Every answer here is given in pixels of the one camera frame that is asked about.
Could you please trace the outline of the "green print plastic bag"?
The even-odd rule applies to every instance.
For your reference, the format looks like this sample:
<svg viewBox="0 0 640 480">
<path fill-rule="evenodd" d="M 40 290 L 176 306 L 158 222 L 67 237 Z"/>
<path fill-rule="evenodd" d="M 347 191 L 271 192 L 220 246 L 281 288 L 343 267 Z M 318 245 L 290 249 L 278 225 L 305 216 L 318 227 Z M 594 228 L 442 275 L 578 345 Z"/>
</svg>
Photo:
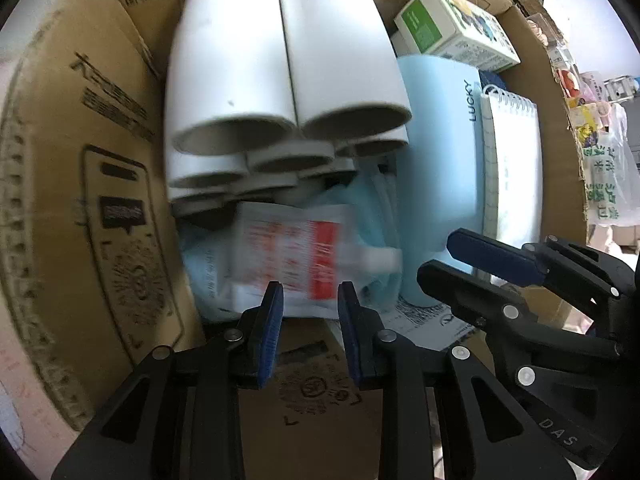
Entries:
<svg viewBox="0 0 640 480">
<path fill-rule="evenodd" d="M 582 149 L 587 218 L 596 226 L 638 226 L 639 171 L 627 142 L 599 131 Z"/>
</svg>

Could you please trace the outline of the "blue wet wipe packet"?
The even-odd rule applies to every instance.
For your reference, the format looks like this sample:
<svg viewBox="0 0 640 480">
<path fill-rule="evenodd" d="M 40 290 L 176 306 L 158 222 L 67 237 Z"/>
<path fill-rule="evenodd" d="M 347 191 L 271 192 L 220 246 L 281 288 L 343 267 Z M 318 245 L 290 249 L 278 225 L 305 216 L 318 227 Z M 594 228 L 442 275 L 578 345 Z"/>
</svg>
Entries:
<svg viewBox="0 0 640 480">
<path fill-rule="evenodd" d="M 395 178 L 378 167 L 325 188 L 308 182 L 291 203 L 241 202 L 232 218 L 206 211 L 178 224 L 195 307 L 212 323 L 258 304 L 271 281 L 284 289 L 288 318 L 337 317 L 337 287 L 351 281 L 380 312 L 399 296 L 402 255 Z"/>
</svg>

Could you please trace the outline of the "green white mosquito liquid box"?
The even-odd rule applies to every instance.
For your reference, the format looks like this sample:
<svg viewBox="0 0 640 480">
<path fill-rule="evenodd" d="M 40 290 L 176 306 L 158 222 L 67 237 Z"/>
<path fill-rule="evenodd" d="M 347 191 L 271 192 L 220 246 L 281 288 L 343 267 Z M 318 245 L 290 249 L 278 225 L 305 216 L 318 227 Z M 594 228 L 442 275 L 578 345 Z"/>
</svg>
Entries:
<svg viewBox="0 0 640 480">
<path fill-rule="evenodd" d="M 411 53 L 495 73 L 521 63 L 498 18 L 468 0 L 410 0 L 394 22 Z"/>
</svg>

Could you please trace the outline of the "pink Hello Kitty bedsheet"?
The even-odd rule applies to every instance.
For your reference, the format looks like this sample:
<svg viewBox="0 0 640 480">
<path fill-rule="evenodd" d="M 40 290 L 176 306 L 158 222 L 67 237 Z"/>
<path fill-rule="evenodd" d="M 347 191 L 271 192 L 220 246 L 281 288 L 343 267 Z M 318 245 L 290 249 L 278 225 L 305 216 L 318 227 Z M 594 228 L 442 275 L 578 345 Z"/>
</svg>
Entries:
<svg viewBox="0 0 640 480">
<path fill-rule="evenodd" d="M 39 126 L 29 118 L 34 66 L 26 54 L 1 63 L 1 430 L 27 470 L 51 478 L 91 405 L 39 307 L 61 298 L 44 262 L 70 239 L 72 210 L 50 190 Z"/>
</svg>

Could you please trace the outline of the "cardboard box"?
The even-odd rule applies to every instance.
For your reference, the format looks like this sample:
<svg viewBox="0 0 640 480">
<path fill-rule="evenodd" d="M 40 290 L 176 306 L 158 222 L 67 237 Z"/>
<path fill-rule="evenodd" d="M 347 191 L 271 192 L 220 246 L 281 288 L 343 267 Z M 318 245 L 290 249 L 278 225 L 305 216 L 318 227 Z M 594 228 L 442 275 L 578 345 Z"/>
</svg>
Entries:
<svg viewBox="0 0 640 480">
<path fill-rule="evenodd" d="M 204 344 L 164 175 L 163 76 L 184 0 L 20 0 L 1 29 L 1 63 L 26 54 L 28 99 L 50 190 L 70 207 L 70 239 L 46 260 L 61 298 L 39 307 L 94 412 L 155 344 Z M 385 25 L 409 0 L 374 0 Z M 521 64 L 504 74 L 538 105 L 544 154 L 541 235 L 587 238 L 586 196 L 558 76 L 511 0 L 471 0 L 504 26 Z M 278 381 L 242 392 L 258 422 L 243 427 L 249 479 L 373 479 L 380 396 L 307 412 L 300 425 Z"/>
</svg>

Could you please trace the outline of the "white spiral notepad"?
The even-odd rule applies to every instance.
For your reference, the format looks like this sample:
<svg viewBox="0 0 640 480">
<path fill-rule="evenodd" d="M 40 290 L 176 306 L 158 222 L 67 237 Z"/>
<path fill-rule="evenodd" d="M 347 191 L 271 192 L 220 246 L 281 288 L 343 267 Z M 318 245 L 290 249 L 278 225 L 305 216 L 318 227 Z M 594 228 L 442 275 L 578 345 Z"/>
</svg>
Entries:
<svg viewBox="0 0 640 480">
<path fill-rule="evenodd" d="M 494 84 L 480 94 L 483 234 L 517 248 L 540 237 L 544 173 L 536 104 Z"/>
</svg>

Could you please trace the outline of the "white paper tube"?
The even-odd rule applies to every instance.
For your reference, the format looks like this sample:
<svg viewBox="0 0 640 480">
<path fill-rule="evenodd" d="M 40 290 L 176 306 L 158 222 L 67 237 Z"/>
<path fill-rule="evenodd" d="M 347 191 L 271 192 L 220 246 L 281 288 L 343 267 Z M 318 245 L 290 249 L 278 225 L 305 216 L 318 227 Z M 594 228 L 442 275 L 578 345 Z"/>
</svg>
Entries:
<svg viewBox="0 0 640 480">
<path fill-rule="evenodd" d="M 373 0 L 280 0 L 300 130 L 336 141 L 411 118 L 396 55 Z"/>
<path fill-rule="evenodd" d="M 335 154 L 341 157 L 370 157 L 383 155 L 403 148 L 409 144 L 405 126 L 373 136 L 338 141 L 335 143 Z"/>
<path fill-rule="evenodd" d="M 295 127 L 280 0 L 186 0 L 168 64 L 167 142 L 230 155 L 278 143 Z"/>
</svg>

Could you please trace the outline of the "white shipping label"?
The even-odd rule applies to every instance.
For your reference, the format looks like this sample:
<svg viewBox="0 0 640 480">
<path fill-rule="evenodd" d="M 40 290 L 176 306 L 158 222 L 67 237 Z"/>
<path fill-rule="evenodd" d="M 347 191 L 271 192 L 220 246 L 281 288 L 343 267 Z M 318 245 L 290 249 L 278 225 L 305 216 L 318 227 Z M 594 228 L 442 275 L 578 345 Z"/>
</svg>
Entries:
<svg viewBox="0 0 640 480">
<path fill-rule="evenodd" d="M 386 328 L 410 339 L 419 347 L 442 351 L 472 334 L 475 328 L 456 318 L 446 304 L 417 307 L 401 297 L 396 306 L 381 314 Z"/>
</svg>

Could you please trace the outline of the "white red squeeze pouch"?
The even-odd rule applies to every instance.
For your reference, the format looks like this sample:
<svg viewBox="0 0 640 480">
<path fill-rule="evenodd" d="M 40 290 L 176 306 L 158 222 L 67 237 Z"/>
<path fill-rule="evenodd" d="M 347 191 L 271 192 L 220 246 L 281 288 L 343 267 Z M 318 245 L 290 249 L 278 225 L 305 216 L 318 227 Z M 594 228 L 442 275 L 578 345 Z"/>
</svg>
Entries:
<svg viewBox="0 0 640 480">
<path fill-rule="evenodd" d="M 288 318 L 337 318 L 337 287 L 358 288 L 401 271 L 401 251 L 364 244 L 349 205 L 297 208 L 245 202 L 231 244 L 231 304 L 257 306 L 267 285 L 283 288 Z"/>
</svg>

